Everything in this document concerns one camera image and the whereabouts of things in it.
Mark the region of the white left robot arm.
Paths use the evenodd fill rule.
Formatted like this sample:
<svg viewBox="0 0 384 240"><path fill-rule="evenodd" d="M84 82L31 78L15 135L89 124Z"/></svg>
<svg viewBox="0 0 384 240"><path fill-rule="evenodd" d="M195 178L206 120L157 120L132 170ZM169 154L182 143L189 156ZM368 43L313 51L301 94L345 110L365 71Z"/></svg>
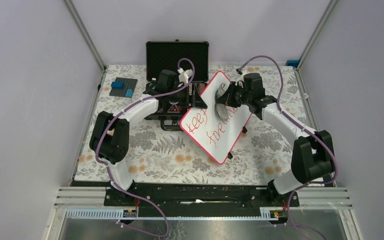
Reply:
<svg viewBox="0 0 384 240"><path fill-rule="evenodd" d="M102 111L96 117L89 148L95 160L104 165L110 184L118 189L116 199L124 206L132 204L135 192L125 157L129 151L130 130L144 118L156 113L161 102L175 102L175 95L188 95L195 76L193 69L162 70L143 94L118 114Z"/></svg>

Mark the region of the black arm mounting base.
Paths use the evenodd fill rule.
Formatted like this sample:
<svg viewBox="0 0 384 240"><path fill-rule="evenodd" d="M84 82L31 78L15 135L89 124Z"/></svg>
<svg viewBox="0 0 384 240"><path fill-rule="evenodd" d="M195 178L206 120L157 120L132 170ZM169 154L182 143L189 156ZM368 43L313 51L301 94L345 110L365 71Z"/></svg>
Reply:
<svg viewBox="0 0 384 240"><path fill-rule="evenodd" d="M261 209L299 207L298 195L272 195L266 186L133 183L126 193L110 186L104 206L132 207L139 217L261 217Z"/></svg>

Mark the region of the pink framed whiteboard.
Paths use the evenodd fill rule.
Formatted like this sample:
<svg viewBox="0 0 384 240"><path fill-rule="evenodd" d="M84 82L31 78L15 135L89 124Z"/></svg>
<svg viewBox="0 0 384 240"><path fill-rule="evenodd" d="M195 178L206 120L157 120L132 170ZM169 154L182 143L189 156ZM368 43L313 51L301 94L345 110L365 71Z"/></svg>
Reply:
<svg viewBox="0 0 384 240"><path fill-rule="evenodd" d="M227 120L216 114L216 92L230 79L223 71L217 71L200 94L207 108L191 107L180 120L180 128L199 145L215 162L222 165L238 141L243 127L252 114L246 105L227 107Z"/></svg>

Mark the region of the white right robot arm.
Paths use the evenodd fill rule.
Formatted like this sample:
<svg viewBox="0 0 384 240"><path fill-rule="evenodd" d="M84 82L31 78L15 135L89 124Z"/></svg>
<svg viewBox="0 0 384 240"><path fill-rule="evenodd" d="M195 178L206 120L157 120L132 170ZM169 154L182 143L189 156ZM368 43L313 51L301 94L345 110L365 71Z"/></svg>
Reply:
<svg viewBox="0 0 384 240"><path fill-rule="evenodd" d="M227 119L229 107L247 106L250 113L274 127L292 146L290 170L267 185L266 198L271 205L281 205L288 193L336 170L330 134L307 127L283 110L277 98L266 94L258 73L220 84L214 99L220 119Z"/></svg>

